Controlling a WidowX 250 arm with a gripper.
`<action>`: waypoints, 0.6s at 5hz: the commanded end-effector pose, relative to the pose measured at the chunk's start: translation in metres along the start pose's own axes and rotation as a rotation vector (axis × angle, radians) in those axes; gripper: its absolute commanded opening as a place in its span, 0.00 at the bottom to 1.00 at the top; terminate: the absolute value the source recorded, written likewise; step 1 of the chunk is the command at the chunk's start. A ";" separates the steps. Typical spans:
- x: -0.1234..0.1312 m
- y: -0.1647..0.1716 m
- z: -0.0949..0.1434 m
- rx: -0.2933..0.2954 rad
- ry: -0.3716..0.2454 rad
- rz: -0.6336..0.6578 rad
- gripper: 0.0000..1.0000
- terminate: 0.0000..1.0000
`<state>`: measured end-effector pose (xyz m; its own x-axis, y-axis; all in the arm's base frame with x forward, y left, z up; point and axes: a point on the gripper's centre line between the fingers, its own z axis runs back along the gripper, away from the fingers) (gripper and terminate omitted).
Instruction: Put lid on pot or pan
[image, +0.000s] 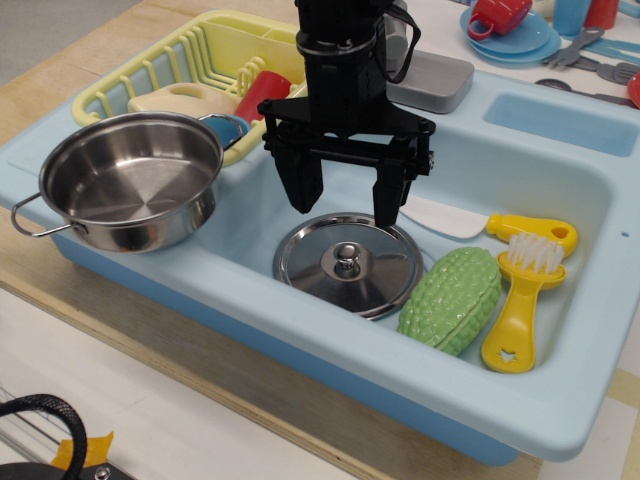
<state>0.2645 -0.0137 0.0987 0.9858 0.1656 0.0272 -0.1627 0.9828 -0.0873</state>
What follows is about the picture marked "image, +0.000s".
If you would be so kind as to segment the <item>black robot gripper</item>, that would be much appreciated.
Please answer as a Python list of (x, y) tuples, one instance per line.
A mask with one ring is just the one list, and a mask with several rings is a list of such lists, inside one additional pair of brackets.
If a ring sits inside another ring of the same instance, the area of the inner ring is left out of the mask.
[(396, 223), (411, 181), (432, 168), (435, 124), (387, 97), (386, 55), (378, 49), (303, 49), (307, 95), (264, 100), (265, 142), (290, 205), (309, 213), (323, 193), (321, 159), (374, 167), (374, 218)]

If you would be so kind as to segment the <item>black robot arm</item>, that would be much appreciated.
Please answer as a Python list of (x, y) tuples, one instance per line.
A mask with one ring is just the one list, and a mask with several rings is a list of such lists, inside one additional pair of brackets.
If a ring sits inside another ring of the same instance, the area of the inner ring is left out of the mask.
[(265, 148), (301, 213), (323, 192), (323, 161), (375, 168), (375, 223), (392, 226), (412, 181), (431, 170), (435, 124), (388, 99), (387, 86), (406, 77), (413, 54), (406, 53), (397, 74), (388, 73), (385, 19), (409, 25), (413, 42), (421, 31), (392, 1), (299, 1), (296, 7), (307, 94), (259, 104)]

